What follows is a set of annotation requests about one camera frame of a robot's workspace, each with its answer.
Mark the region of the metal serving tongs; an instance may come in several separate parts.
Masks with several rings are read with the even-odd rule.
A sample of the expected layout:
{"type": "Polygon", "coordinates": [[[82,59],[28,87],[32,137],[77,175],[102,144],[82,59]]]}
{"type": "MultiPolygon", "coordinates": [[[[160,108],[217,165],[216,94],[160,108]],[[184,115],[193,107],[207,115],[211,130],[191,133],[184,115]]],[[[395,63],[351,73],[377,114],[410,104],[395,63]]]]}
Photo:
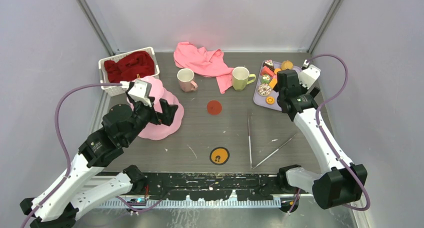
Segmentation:
{"type": "Polygon", "coordinates": [[[290,141],[292,141],[296,137],[297,133],[292,135],[287,141],[285,141],[282,145],[277,147],[273,152],[271,152],[268,156],[262,159],[256,165],[253,164],[253,147],[252,147],[252,130],[251,130],[251,111],[247,110],[247,138],[248,138],[248,151],[249,151],[249,165],[252,170],[258,168],[265,161],[271,158],[274,154],[276,154],[279,150],[281,150],[284,146],[286,146],[290,141]]]}

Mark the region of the sprinkled chocolate donut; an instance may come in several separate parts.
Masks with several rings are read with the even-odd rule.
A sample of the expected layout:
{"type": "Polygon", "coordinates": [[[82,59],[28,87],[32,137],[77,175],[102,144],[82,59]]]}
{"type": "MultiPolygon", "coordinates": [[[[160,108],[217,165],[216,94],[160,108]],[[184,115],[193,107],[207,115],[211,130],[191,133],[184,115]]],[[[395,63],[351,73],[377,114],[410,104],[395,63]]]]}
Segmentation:
{"type": "Polygon", "coordinates": [[[267,83],[261,83],[257,88],[257,93],[261,97],[268,97],[273,89],[267,83]]]}

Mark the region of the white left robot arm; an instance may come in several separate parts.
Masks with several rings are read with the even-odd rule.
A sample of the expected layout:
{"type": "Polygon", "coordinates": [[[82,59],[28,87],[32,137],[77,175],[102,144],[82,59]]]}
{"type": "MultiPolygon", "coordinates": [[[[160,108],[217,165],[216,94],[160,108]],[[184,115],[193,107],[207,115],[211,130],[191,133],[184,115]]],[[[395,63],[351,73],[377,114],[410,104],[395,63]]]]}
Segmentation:
{"type": "Polygon", "coordinates": [[[112,180],[89,191],[81,188],[114,159],[124,153],[139,133],[149,124],[170,126],[179,109],[159,99],[161,111],[136,101],[133,106],[117,104],[102,118],[102,127],[90,134],[78,153],[46,191],[20,202],[22,212],[33,217],[31,228],[71,228],[86,212],[113,197],[141,194],[146,176],[136,165],[130,165],[112,180]]]}

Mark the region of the pink three-tier dessert stand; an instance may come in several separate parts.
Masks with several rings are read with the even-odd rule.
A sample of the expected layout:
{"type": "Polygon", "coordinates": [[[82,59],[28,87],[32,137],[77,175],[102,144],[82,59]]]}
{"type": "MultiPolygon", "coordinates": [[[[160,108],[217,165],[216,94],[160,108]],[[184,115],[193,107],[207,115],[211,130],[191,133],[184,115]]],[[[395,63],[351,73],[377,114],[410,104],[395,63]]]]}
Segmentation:
{"type": "Polygon", "coordinates": [[[184,107],[159,79],[152,76],[137,78],[129,82],[125,93],[132,110],[135,104],[147,105],[154,114],[152,121],[138,134],[140,138],[158,141],[180,128],[184,107]]]}

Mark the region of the orange wafer bar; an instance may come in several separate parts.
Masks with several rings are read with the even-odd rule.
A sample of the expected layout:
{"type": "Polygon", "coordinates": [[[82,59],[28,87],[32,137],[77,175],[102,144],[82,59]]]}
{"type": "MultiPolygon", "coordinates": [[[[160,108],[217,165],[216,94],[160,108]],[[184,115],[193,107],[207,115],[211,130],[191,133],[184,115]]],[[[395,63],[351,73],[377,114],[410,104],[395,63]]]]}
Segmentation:
{"type": "Polygon", "coordinates": [[[272,78],[272,79],[271,79],[271,81],[268,83],[268,85],[269,85],[272,89],[274,89],[274,88],[275,88],[275,86],[277,85],[277,83],[278,83],[278,80],[277,80],[276,78],[272,78]]]}

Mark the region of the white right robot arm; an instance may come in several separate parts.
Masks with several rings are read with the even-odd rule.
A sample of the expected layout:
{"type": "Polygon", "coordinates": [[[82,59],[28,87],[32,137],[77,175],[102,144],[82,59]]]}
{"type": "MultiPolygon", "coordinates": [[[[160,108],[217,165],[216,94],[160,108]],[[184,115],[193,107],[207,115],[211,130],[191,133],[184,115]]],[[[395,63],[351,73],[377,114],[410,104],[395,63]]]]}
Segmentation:
{"type": "Polygon", "coordinates": [[[283,193],[295,188],[313,195],[324,210],[349,207],[359,201],[364,191],[368,172],[364,165],[354,162],[343,153],[328,133],[315,97],[305,92],[298,73],[283,70],[277,73],[277,104],[298,127],[311,147],[320,167],[320,173],[308,171],[298,164],[281,167],[276,183],[283,193]]]}

